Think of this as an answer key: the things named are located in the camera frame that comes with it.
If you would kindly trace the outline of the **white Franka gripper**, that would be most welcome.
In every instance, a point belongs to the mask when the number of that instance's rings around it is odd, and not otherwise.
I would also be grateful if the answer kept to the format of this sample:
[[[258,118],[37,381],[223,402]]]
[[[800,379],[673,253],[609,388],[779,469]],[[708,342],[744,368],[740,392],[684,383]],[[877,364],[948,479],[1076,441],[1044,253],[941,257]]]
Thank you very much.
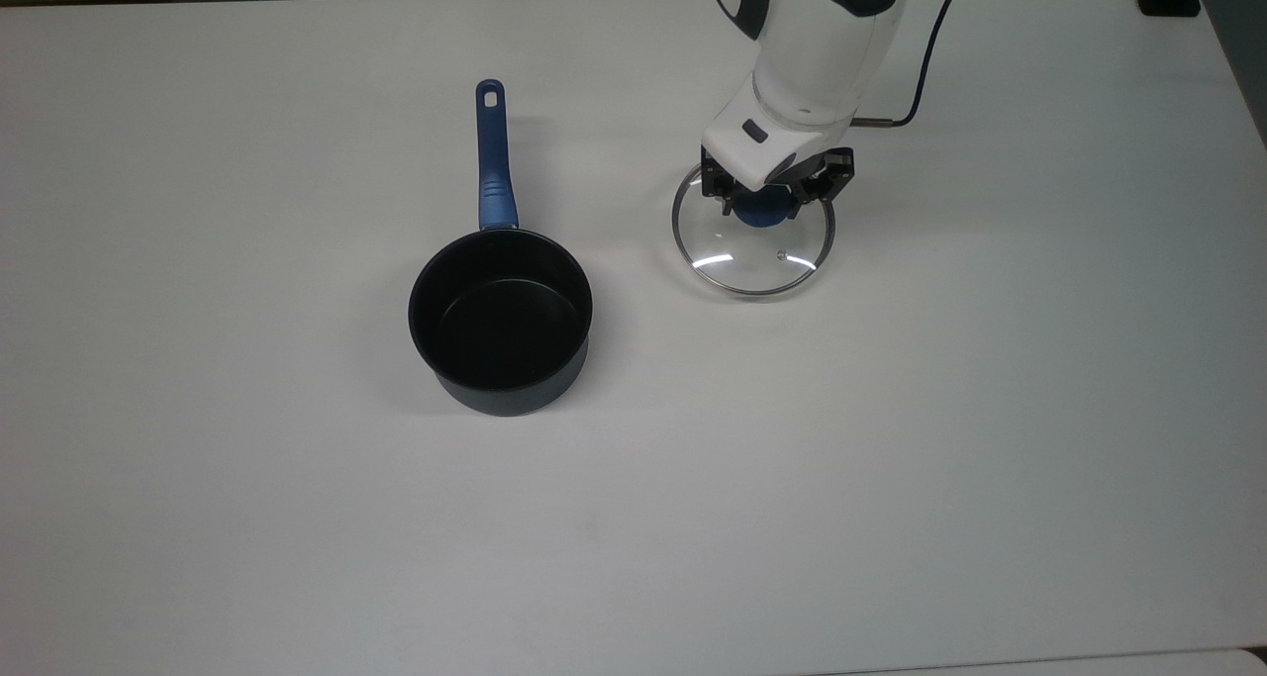
[[[701,194],[723,204],[723,216],[731,216],[741,189],[755,192],[791,172],[797,203],[835,201],[855,178],[854,148],[836,146],[856,111],[858,95],[849,94],[829,108],[822,125],[806,125],[768,111],[755,91],[737,91],[703,132]]]

